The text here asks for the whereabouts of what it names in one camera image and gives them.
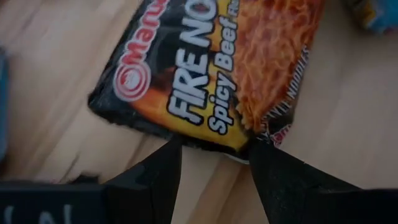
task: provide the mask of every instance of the wood grain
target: wood grain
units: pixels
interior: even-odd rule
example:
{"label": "wood grain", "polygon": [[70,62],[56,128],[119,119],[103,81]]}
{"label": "wood grain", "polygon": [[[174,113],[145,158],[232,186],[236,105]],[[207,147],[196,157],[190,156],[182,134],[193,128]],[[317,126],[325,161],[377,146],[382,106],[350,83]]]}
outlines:
{"label": "wood grain", "polygon": [[[137,0],[2,0],[10,58],[7,179],[114,177],[164,140],[110,125],[86,107]],[[360,187],[397,187],[398,42],[359,31],[327,1],[282,149]],[[247,166],[185,148],[173,223],[264,223]]]}
{"label": "wood grain", "polygon": [[[86,106],[139,1],[1,1],[0,44],[10,59],[7,179],[108,180],[164,140],[110,125]],[[184,149],[173,223],[186,223],[220,155]]]}

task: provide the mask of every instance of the white letter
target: white letter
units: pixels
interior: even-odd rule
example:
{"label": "white letter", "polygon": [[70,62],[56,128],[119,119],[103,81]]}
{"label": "white letter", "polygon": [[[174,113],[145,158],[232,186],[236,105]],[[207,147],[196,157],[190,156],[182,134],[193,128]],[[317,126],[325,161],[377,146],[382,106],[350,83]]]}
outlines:
{"label": "white letter", "polygon": [[214,58],[214,64],[229,72],[232,72],[233,61],[229,55],[218,52]]}
{"label": "white letter", "polygon": [[224,28],[222,32],[223,32],[223,38],[224,38],[225,40],[228,40],[228,41],[230,41],[230,42],[235,41],[235,39],[236,39],[236,32],[235,32],[235,30],[232,30],[232,29],[230,29],[230,28]]}
{"label": "white letter", "polygon": [[204,99],[206,91],[195,88],[196,86],[206,85],[208,83],[207,75],[192,78],[188,71],[184,68],[178,68],[175,71],[173,88],[191,94],[197,98]]}
{"label": "white letter", "polygon": [[201,22],[194,19],[183,18],[182,24],[196,28],[194,30],[186,30],[180,34],[180,39],[200,47],[208,47],[210,45],[210,40],[206,37],[197,37],[202,34],[209,34],[213,29],[213,23],[211,22]]}
{"label": "white letter", "polygon": [[189,71],[201,73],[204,75],[206,73],[207,67],[207,54],[200,56],[199,64],[195,64],[195,55],[193,53],[188,54],[188,60],[184,62],[185,49],[178,49],[175,58],[175,64],[178,67],[186,68]]}
{"label": "white letter", "polygon": [[222,120],[218,120],[213,116],[209,118],[209,127],[212,131],[217,132],[218,134],[226,134],[226,124]]}
{"label": "white letter", "polygon": [[216,89],[216,94],[217,94],[217,97],[220,98],[221,100],[224,100],[224,101],[229,100],[229,91],[227,88],[218,86]]}
{"label": "white letter", "polygon": [[72,206],[63,206],[63,222],[64,224],[72,224]]}
{"label": "white letter", "polygon": [[216,106],[214,108],[215,117],[225,121],[229,125],[234,124],[233,120],[228,116],[228,110],[222,106]]}
{"label": "white letter", "polygon": [[230,16],[238,16],[238,10],[235,8],[233,9],[231,6],[228,6],[228,15]]}
{"label": "white letter", "polygon": [[[195,5],[204,5],[207,10],[195,11]],[[217,5],[214,0],[189,0],[185,3],[188,15],[200,21],[208,21],[216,16]]]}
{"label": "white letter", "polygon": [[220,16],[220,24],[224,27],[232,28],[236,30],[236,23],[229,21],[227,17]]}
{"label": "white letter", "polygon": [[4,209],[4,223],[5,224],[12,224],[12,212],[14,211],[13,206],[7,206]]}
{"label": "white letter", "polygon": [[181,100],[188,102],[189,104],[193,105],[193,106],[197,106],[199,108],[203,108],[205,107],[205,101],[202,99],[199,99],[197,97],[188,95],[186,93],[183,93],[179,90],[174,90],[173,91],[173,96],[180,98]]}
{"label": "white letter", "polygon": [[236,85],[235,83],[231,82],[224,74],[221,72],[217,73],[217,85],[219,86],[229,86],[232,90],[236,90]]}
{"label": "white letter", "polygon": [[56,224],[49,212],[42,212],[39,217],[39,224]]}
{"label": "white letter", "polygon": [[170,97],[170,103],[168,106],[169,111],[177,115],[181,118],[185,118],[189,121],[191,121],[194,124],[200,124],[202,121],[202,118],[197,116],[196,114],[190,113],[188,111],[188,104],[185,101],[181,101],[180,107],[177,107],[177,98],[175,96]]}
{"label": "white letter", "polygon": [[235,47],[231,42],[223,40],[221,42],[221,50],[226,54],[232,55],[234,54]]}

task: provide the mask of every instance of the instant noodle package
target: instant noodle package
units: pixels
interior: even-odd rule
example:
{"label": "instant noodle package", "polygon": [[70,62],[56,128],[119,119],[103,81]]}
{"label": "instant noodle package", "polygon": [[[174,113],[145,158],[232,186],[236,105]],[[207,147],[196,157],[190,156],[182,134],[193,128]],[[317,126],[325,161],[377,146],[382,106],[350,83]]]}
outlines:
{"label": "instant noodle package", "polygon": [[322,0],[143,0],[88,105],[109,122],[242,154],[288,132]]}

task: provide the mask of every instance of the blue object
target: blue object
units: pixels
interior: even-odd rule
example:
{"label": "blue object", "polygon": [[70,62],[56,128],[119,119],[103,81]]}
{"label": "blue object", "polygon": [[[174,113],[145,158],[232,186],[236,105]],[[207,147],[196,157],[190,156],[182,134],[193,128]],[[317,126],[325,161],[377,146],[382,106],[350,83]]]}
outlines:
{"label": "blue object", "polygon": [[0,161],[7,149],[7,73],[5,51],[0,49]]}
{"label": "blue object", "polygon": [[353,1],[351,7],[366,29],[385,34],[398,28],[397,0]]}

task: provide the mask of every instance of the maruchan fire noodles package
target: maruchan fire noodles package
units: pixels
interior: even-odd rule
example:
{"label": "maruchan fire noodles package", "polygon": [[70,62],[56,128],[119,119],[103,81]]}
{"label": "maruchan fire noodles package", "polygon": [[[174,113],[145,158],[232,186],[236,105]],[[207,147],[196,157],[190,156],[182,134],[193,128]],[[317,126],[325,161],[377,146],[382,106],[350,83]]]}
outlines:
{"label": "maruchan fire noodles package", "polygon": [[235,154],[253,138],[278,147],[322,9],[322,0],[144,0],[89,107],[204,149]]}

